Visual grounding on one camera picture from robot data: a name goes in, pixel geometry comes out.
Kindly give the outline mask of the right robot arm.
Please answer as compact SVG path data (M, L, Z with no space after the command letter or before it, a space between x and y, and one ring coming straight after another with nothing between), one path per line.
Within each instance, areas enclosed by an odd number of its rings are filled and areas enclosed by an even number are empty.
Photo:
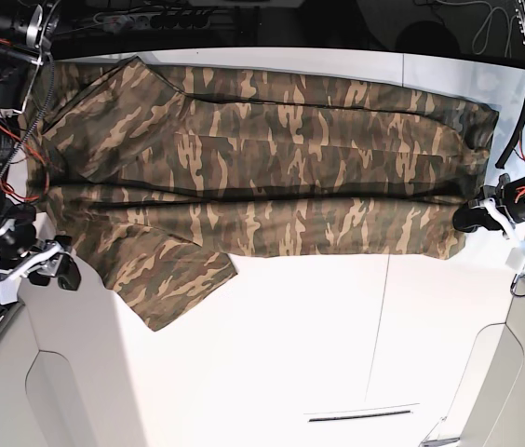
M38 239L38 196L19 194L7 181L18 156L26 155L41 166L47 163L30 144L53 93L48 91L34 108L28 124L20 125L18 119L41 69L47 69L50 82L55 80L51 46L60 9L58 1L0 1L0 300L6 298L3 288L18 278L37 286L55 279L66 291L77 290L81 282L70 238Z

